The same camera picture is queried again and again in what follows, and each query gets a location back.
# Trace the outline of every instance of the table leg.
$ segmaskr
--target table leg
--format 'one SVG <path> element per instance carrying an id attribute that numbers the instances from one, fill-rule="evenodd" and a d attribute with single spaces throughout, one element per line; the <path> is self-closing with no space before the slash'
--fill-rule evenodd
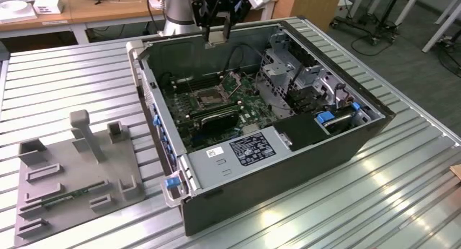
<path id="1" fill-rule="evenodd" d="M 359 10 L 362 1 L 363 1 L 363 0 L 356 0 L 356 1 L 354 2 L 352 9 L 351 9 L 351 17 L 352 17 L 352 18 L 354 18 L 355 15 L 356 15 L 356 12 L 358 12 L 358 10 Z"/>
<path id="2" fill-rule="evenodd" d="M 87 36 L 87 31 L 86 31 L 87 29 L 86 24 L 74 24 L 71 25 L 71 29 L 73 29 L 79 45 L 90 44 L 90 39 Z"/>
<path id="3" fill-rule="evenodd" d="M 374 1 L 374 4 L 372 4 L 372 6 L 370 7 L 370 10 L 368 10 L 368 12 L 367 12 L 368 14 L 374 14 L 374 13 L 375 13 L 375 10 L 376 10 L 376 8 L 378 8 L 380 2 L 382 2 L 382 0 L 375 0 L 375 1 Z"/>
<path id="4" fill-rule="evenodd" d="M 423 52 L 427 53 L 431 50 L 431 48 L 434 47 L 434 45 L 439 41 L 442 35 L 446 33 L 447 29 L 450 28 L 454 21 L 459 17 L 460 13 L 461 13 L 461 3 L 459 4 L 459 7 L 454 11 L 452 15 L 448 17 L 448 20 L 446 21 L 446 23 L 442 25 L 440 29 L 438 30 L 438 32 L 436 32 L 435 36 L 432 37 L 432 39 L 430 40 L 430 42 L 427 43 L 426 47 L 423 48 Z"/>
<path id="5" fill-rule="evenodd" d="M 454 7 L 455 7 L 455 5 L 458 4 L 459 1 L 460 1 L 460 0 L 454 0 L 454 1 L 450 3 L 447 9 L 444 10 L 444 13 L 440 15 L 440 17 L 439 17 L 439 19 L 438 19 L 438 21 L 436 21 L 436 24 L 438 24 L 438 25 L 440 25 L 440 23 L 442 23 L 443 20 L 446 19 L 447 15 L 448 15 L 450 12 L 452 11 L 452 9 L 454 9 Z"/>
<path id="6" fill-rule="evenodd" d="M 400 24 L 403 24 L 403 21 L 404 21 L 407 15 L 411 12 L 411 9 L 415 6 L 415 3 L 416 3 L 416 0 L 410 0 L 410 2 L 407 3 L 407 6 L 406 6 L 406 8 L 403 10 L 403 13 L 399 15 L 399 18 L 396 20 L 396 26 L 400 26 Z"/>
<path id="7" fill-rule="evenodd" d="M 270 2 L 266 4 L 264 9 L 263 9 L 263 14 L 262 14 L 262 20 L 263 21 L 272 19 L 275 5 L 276 5 L 275 2 Z"/>

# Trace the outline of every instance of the wooden wall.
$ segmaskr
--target wooden wall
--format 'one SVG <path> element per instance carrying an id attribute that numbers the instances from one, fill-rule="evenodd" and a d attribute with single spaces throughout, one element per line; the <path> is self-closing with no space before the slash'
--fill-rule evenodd
<path id="1" fill-rule="evenodd" d="M 323 30 L 330 29 L 340 0 L 279 0 L 272 18 L 306 16 Z"/>

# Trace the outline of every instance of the gray floor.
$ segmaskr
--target gray floor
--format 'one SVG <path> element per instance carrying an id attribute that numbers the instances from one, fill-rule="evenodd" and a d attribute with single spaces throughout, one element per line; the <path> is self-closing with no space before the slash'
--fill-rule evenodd
<path id="1" fill-rule="evenodd" d="M 383 0 L 376 11 L 382 17 L 390 0 Z M 407 0 L 399 0 L 390 20 L 394 22 L 404 9 Z M 430 53 L 422 49 L 430 38 L 436 33 L 439 26 L 435 21 L 439 14 L 422 6 L 415 6 L 403 25 L 402 35 L 395 44 L 378 56 L 368 57 L 356 53 L 351 48 L 351 42 L 359 36 L 366 35 L 360 30 L 342 25 L 331 29 L 330 36 L 363 60 L 363 62 L 399 88 L 399 90 L 461 136 L 461 78 L 458 78 L 439 62 L 439 48 Z M 454 25 L 448 30 L 452 35 L 460 26 Z M 388 43 L 371 46 L 366 42 L 358 42 L 356 48 L 366 53 L 375 53 Z M 455 57 L 461 61 L 461 53 Z"/>

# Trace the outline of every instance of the power supply label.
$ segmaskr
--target power supply label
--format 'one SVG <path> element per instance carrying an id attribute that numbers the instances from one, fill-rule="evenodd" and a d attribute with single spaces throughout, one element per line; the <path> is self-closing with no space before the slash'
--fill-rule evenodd
<path id="1" fill-rule="evenodd" d="M 244 166 L 250 166 L 260 160 L 276 155 L 263 133 L 258 133 L 236 142 L 232 142 L 231 147 Z"/>

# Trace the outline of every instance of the white box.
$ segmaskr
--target white box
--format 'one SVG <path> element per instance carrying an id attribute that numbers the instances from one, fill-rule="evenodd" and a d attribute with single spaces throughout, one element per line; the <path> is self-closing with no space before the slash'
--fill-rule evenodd
<path id="1" fill-rule="evenodd" d="M 35 0 L 34 9 L 38 14 L 61 14 L 65 4 L 61 0 Z"/>
<path id="2" fill-rule="evenodd" d="M 35 11 L 31 3 L 29 3 L 29 7 L 25 10 L 17 12 L 6 12 L 0 11 L 0 24 L 18 22 L 18 21 L 29 21 L 30 19 L 37 19 Z"/>

